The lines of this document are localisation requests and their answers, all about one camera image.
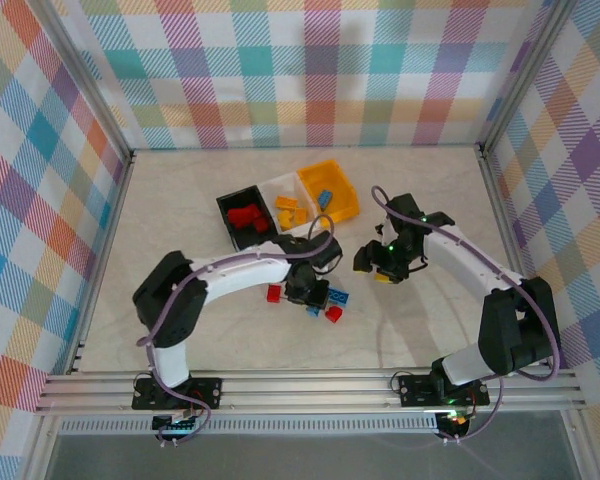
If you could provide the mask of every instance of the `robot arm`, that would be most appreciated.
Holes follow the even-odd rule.
[[[406,217],[453,233],[488,258],[466,240],[451,218],[442,212],[425,215],[410,194],[391,199],[387,206]],[[531,296],[558,338],[551,288],[544,280],[524,279],[491,260],[501,270],[495,274],[458,242],[396,217],[387,217],[376,227],[376,232],[381,239],[360,248],[354,258],[354,270],[375,269],[378,280],[397,284],[426,266],[427,261],[433,262],[483,304],[478,341],[433,362],[430,378],[440,399],[474,381],[506,375],[551,356],[549,340],[537,315],[501,275],[504,273]],[[410,265],[416,259],[421,259],[422,266],[412,269]]]
[[[285,282],[287,300],[324,308],[329,296],[329,282],[320,279],[316,269],[324,268],[342,255],[335,238],[328,248],[313,257],[283,257],[311,252],[328,236],[326,231],[311,240],[281,235],[249,250],[255,255],[246,257],[244,253],[236,253],[192,261],[180,251],[167,254],[133,295],[138,317],[150,331],[175,286],[192,271],[202,269],[203,273],[190,281],[177,296],[153,339],[155,366],[165,385],[173,388],[189,378],[185,340],[193,332],[202,308],[223,295],[254,285]]]

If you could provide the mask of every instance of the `blue lego brick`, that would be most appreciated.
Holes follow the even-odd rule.
[[[349,294],[336,288],[329,288],[329,302],[339,307],[346,307],[349,300]]]
[[[318,318],[320,315],[320,309],[318,307],[307,307],[307,313],[312,317]]]
[[[318,197],[318,205],[320,205],[321,210],[327,208],[327,205],[329,205],[332,197],[333,193],[331,193],[329,190],[323,190],[322,193],[320,193],[320,196]]]

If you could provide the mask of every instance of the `enclosure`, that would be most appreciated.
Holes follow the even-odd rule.
[[[359,207],[325,277],[349,294],[342,317],[269,303],[266,284],[206,305],[187,363],[224,379],[219,423],[160,450],[129,407],[148,365],[133,293],[170,251],[234,253],[217,199],[242,189],[259,188],[276,232],[276,197],[300,199],[290,231],[306,235],[325,187],[295,172],[331,159]],[[385,217],[374,185],[553,291],[558,378],[506,378],[503,412],[459,446],[396,433],[421,417],[390,378],[474,343],[483,305],[435,263],[398,285],[353,271]],[[267,414],[283,426],[256,426]],[[247,423],[214,435],[232,418]],[[334,423],[297,426],[315,418]],[[600,478],[600,0],[0,2],[0,478],[120,476],[138,452],[149,478],[407,463]]]

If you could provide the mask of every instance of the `aluminum rail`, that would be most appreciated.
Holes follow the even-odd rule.
[[[409,369],[426,374],[425,368]],[[545,367],[529,369],[547,374]],[[389,388],[395,369],[369,370],[263,370],[191,372],[194,377],[223,379],[222,399],[214,415],[388,413],[450,411],[453,407],[402,408]],[[140,372],[77,373],[50,376],[37,413],[51,416],[166,413],[131,409],[133,380]],[[498,383],[487,383],[492,404]],[[505,378],[503,411],[567,410],[584,407],[575,374],[562,370],[552,382],[534,382],[520,375]],[[491,407],[478,407],[489,411]]]

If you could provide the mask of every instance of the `mounting plate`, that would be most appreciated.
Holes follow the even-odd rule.
[[[135,393],[131,401],[133,410],[184,410],[191,407],[189,402],[165,392],[153,376],[137,379],[134,389]],[[222,379],[190,378],[174,390],[182,395],[198,398],[212,410],[216,410],[220,406],[222,396]]]
[[[450,395],[445,399],[447,401],[445,404],[438,398],[429,375],[400,375],[397,378],[400,405],[403,407],[442,407],[447,405],[471,407],[474,402],[473,397],[475,397],[476,405],[489,405],[487,386],[481,382],[474,382],[455,395]]]

